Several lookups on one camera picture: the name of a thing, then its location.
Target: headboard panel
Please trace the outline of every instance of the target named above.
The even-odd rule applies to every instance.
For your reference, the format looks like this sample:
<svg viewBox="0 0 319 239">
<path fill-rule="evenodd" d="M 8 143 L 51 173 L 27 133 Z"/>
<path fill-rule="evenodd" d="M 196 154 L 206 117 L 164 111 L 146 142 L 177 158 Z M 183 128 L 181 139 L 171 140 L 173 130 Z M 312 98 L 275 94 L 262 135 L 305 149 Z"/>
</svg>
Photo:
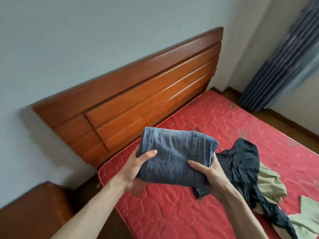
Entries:
<svg viewBox="0 0 319 239">
<path fill-rule="evenodd" d="M 214 75 L 223 28 L 46 98 L 34 111 L 86 163 L 113 154 L 205 90 Z"/>
</svg>

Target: right hand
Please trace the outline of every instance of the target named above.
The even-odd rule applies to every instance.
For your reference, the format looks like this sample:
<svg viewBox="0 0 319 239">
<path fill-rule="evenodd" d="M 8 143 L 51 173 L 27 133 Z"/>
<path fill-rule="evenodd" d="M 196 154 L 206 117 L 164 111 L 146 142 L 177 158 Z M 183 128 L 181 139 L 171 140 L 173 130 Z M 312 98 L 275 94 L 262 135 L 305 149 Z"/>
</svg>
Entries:
<svg viewBox="0 0 319 239">
<path fill-rule="evenodd" d="M 221 168 L 216 154 L 214 153 L 212 164 L 209 168 L 193 160 L 188 160 L 187 162 L 193 169 L 196 169 L 206 175 L 211 185 L 210 189 L 212 195 L 219 202 L 221 202 L 233 185 L 230 183 L 229 179 L 226 177 L 223 169 Z"/>
</svg>

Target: hand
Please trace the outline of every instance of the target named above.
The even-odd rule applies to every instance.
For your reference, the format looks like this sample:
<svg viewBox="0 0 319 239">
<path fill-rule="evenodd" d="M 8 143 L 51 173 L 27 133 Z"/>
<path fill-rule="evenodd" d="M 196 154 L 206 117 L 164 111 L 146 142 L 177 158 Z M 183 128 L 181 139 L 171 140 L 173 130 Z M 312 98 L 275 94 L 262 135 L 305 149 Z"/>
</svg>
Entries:
<svg viewBox="0 0 319 239">
<path fill-rule="evenodd" d="M 226 192 L 229 191 L 233 185 L 230 183 L 221 168 L 216 154 L 214 153 L 213 161 L 209 168 L 193 160 L 188 160 L 187 162 L 193 169 L 196 169 L 206 175 L 211 185 L 210 188 L 212 195 L 221 202 Z"/>
<path fill-rule="evenodd" d="M 139 145 L 135 148 L 135 150 L 129 156 L 123 168 L 117 174 L 118 177 L 124 180 L 126 184 L 126 189 L 128 190 L 134 187 L 136 183 L 135 177 L 137 176 L 139 170 L 141 169 L 142 164 L 146 162 L 147 160 L 153 158 L 157 154 L 157 150 L 151 150 L 144 153 L 140 157 L 137 157 L 138 148 L 139 148 Z"/>
</svg>

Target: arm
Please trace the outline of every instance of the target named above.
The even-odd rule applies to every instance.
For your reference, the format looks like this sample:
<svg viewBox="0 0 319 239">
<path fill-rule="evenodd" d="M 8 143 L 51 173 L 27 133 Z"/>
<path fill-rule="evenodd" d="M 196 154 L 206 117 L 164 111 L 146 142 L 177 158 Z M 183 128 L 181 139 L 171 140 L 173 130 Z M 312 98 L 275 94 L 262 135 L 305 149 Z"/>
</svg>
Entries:
<svg viewBox="0 0 319 239">
<path fill-rule="evenodd" d="M 188 163 L 193 169 L 206 175 L 211 184 L 212 195 L 223 205 L 237 239 L 268 239 L 244 198 L 226 177 L 215 154 L 209 168 L 192 160 Z"/>
<path fill-rule="evenodd" d="M 94 196 L 74 217 L 72 217 L 51 239 L 95 239 L 114 206 L 126 190 L 136 183 L 141 165 L 154 157 L 156 150 L 146 152 L 137 158 L 138 146 L 128 158 L 121 171 Z"/>
</svg>

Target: forearm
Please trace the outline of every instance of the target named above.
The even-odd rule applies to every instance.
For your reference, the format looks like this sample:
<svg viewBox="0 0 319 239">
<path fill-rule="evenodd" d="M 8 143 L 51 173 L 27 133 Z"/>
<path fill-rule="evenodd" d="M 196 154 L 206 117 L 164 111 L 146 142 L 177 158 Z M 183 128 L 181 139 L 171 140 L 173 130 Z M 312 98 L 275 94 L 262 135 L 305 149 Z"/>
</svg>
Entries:
<svg viewBox="0 0 319 239">
<path fill-rule="evenodd" d="M 94 196 L 51 239 L 95 239 L 109 217 L 114 206 L 123 195 L 125 182 L 118 176 Z"/>
<path fill-rule="evenodd" d="M 237 239 L 268 239 L 244 198 L 233 186 L 227 188 L 221 203 Z"/>
</svg>

